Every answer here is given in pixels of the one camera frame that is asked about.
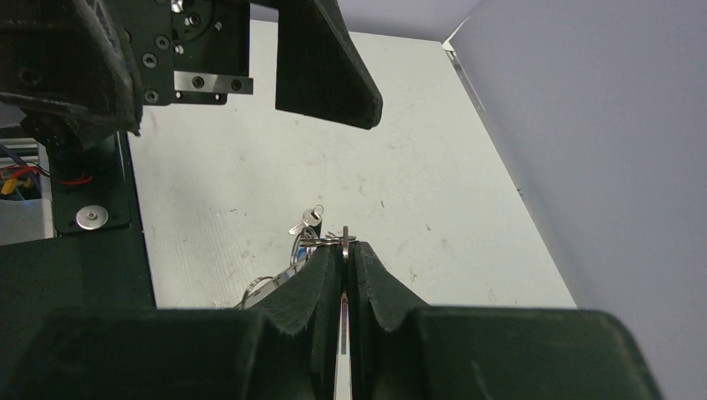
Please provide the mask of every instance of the screw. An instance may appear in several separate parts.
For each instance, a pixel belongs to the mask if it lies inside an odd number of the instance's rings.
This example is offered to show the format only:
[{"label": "screw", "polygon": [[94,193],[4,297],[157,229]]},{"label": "screw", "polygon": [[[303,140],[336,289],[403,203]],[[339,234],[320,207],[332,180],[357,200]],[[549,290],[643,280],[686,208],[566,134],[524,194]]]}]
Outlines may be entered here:
[{"label": "screw", "polygon": [[203,78],[202,77],[193,77],[192,78],[192,86],[194,86],[197,89],[203,88]]},{"label": "screw", "polygon": [[154,90],[146,90],[145,91],[145,101],[150,103],[150,104],[155,104],[157,101],[159,101],[159,95],[157,92]]},{"label": "screw", "polygon": [[143,55],[143,65],[147,68],[155,68],[157,66],[157,57],[150,52]]},{"label": "screw", "polygon": [[108,221],[108,211],[98,205],[86,206],[76,212],[76,217],[69,222],[69,227],[78,225],[87,231],[99,229]]},{"label": "screw", "polygon": [[201,25],[201,17],[198,14],[192,12],[191,14],[189,14],[188,17],[184,19],[184,25],[188,27],[198,27],[199,25]]},{"label": "screw", "polygon": [[184,12],[184,0],[172,0],[172,13],[179,14]]},{"label": "screw", "polygon": [[169,39],[166,36],[159,35],[155,38],[155,46],[160,50],[167,50],[169,48]]}]

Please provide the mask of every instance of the white table surface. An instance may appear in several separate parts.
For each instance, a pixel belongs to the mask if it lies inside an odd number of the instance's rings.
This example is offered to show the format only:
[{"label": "white table surface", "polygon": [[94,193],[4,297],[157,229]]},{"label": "white table surface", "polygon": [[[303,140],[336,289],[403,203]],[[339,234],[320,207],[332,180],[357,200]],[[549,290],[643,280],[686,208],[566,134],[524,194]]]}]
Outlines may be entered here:
[{"label": "white table surface", "polygon": [[148,107],[131,137],[159,307],[232,307],[318,203],[429,303],[574,307],[440,43],[352,34],[384,97],[364,131],[276,111],[277,26],[251,33],[253,96]]}]

